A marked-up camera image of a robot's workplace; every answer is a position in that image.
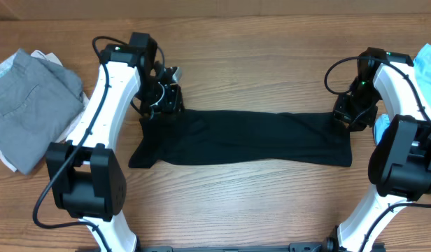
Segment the black t-shirt with white logo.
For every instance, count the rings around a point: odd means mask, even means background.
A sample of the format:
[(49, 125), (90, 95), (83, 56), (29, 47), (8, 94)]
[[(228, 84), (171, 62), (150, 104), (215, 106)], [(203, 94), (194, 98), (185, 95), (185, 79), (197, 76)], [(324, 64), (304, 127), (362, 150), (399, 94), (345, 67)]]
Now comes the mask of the black t-shirt with white logo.
[(350, 132), (331, 113), (186, 110), (142, 120), (143, 139), (130, 168), (223, 165), (263, 159), (349, 167)]

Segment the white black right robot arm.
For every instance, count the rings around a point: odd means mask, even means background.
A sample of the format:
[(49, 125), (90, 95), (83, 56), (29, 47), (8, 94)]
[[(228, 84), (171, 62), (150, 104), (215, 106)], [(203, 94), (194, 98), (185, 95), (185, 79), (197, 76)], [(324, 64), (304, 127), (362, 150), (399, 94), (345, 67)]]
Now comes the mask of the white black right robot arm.
[(368, 48), (354, 58), (358, 74), (337, 93), (334, 118), (352, 132), (375, 124), (383, 101), (389, 127), (369, 159), (367, 194), (317, 251), (384, 251), (376, 238), (407, 207), (431, 194), (431, 106), (416, 83), (407, 54)]

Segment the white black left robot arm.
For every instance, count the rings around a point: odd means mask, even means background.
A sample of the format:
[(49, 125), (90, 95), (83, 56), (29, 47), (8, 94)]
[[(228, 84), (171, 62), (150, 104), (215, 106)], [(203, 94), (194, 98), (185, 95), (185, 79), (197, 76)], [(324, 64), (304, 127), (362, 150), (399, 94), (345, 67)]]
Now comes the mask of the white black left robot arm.
[(127, 184), (115, 156), (118, 135), (127, 109), (147, 120), (183, 112), (178, 82), (181, 70), (156, 61), (162, 50), (150, 34), (132, 33), (129, 42), (108, 37), (96, 49), (99, 77), (83, 117), (63, 143), (51, 143), (45, 154), (50, 181), (37, 200), (32, 218), (48, 192), (55, 205), (69, 213), (70, 226), (85, 225), (98, 251), (140, 251), (141, 242), (125, 219), (122, 208)]

